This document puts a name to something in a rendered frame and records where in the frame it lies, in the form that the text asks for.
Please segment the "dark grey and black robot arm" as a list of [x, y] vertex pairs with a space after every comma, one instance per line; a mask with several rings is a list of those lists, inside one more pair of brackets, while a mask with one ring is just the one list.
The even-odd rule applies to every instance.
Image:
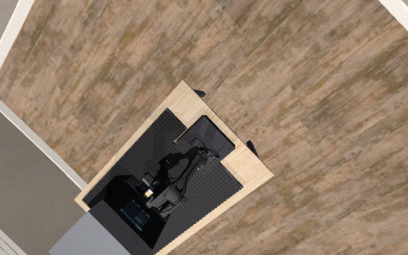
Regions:
[[[149, 209], [151, 208], [151, 205], [153, 205], [160, 212], [164, 212], [164, 211], [171, 209], [174, 205], [176, 205], [181, 199], [181, 197], [182, 197], [181, 199], [181, 202], [182, 202], [182, 200], [185, 198], [183, 193], [185, 191], [185, 184], [186, 184], [187, 177], [188, 177], [188, 180], [187, 180], [187, 184], [188, 184], [190, 178], [194, 175], [194, 173], [200, 167], [202, 168], [206, 163], [211, 165], [213, 162], [217, 160], [216, 156], [210, 156], [214, 154], [198, 138], [195, 138], [189, 144], [189, 146], [195, 150], [195, 153], [192, 156], [192, 158], [189, 160], [187, 167], [185, 168], [183, 173], [174, 182], [168, 183], [164, 188], [162, 188], [162, 186], [159, 186], [159, 188], [157, 187], [153, 191], [153, 193], [144, 201], [145, 205]], [[198, 162], [199, 164], [196, 165]], [[173, 209], [175, 209], [179, 204], [177, 204]], [[169, 210], [167, 212], [160, 213], [160, 214], [163, 217], [166, 217], [172, 210]]]

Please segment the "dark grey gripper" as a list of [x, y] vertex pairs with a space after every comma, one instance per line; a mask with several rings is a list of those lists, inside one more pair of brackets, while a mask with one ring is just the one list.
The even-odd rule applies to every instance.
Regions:
[[[157, 187], [159, 187], [159, 186], [162, 186], [162, 185], [165, 185], [165, 186], [166, 186], [167, 183], [163, 180], [163, 181], [161, 181], [161, 182], [155, 187], [155, 189], [156, 189]], [[154, 190], [155, 190], [155, 189], [154, 189]], [[153, 191], [154, 191], [154, 190], [153, 190]], [[152, 192], [153, 192], [153, 191], [152, 191]]]

